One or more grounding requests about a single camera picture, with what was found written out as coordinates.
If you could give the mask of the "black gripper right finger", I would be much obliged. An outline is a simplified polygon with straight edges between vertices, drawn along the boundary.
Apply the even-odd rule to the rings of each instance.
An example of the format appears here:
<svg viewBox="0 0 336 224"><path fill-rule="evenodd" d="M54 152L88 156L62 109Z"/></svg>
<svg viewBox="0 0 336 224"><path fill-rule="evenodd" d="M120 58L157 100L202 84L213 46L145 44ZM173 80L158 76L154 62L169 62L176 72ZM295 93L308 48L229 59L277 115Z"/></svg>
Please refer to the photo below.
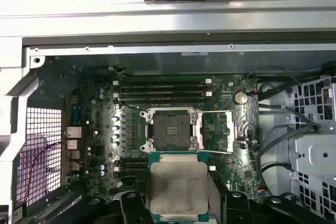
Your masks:
<svg viewBox="0 0 336 224"><path fill-rule="evenodd" d="M217 223L328 223L289 199L272 196L260 204L231 191L218 172L208 173L208 202Z"/></svg>

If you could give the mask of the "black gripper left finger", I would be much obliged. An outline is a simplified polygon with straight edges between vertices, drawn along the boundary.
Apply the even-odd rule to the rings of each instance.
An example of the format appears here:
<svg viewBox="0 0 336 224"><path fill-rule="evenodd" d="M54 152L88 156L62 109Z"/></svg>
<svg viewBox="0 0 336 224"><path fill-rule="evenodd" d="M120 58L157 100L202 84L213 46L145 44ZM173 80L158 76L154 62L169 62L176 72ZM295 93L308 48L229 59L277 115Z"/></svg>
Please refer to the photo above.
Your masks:
<svg viewBox="0 0 336 224"><path fill-rule="evenodd" d="M106 197L92 197L83 223L154 223L145 200L149 177L139 177L134 190L113 190Z"/></svg>

